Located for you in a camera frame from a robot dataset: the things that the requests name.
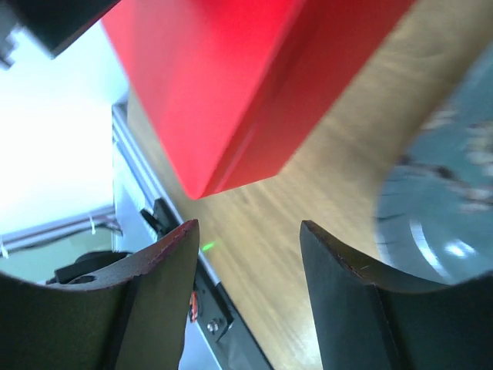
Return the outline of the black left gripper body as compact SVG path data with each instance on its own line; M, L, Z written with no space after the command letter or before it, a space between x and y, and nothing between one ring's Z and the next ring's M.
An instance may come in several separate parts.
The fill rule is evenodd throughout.
M15 63L13 33L25 30L55 58L112 10L118 0L18 0L1 2L1 68Z

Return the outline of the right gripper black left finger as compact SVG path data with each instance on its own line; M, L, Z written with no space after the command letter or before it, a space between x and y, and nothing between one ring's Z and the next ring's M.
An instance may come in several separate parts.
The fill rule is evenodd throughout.
M71 284L1 276L3 369L176 369L200 244L189 220Z

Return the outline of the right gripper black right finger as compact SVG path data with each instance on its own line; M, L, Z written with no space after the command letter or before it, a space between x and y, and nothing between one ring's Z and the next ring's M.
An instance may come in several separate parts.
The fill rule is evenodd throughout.
M446 285L407 274L300 225L325 369L490 369L492 275Z

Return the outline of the red box lid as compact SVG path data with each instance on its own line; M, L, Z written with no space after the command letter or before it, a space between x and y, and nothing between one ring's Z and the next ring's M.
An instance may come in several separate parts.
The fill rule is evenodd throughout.
M103 25L189 197L213 179L299 1L121 1Z

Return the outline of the red cookie box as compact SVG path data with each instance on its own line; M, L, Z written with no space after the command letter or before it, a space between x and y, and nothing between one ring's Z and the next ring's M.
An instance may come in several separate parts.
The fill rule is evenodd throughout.
M276 175L412 4L302 2L203 195Z

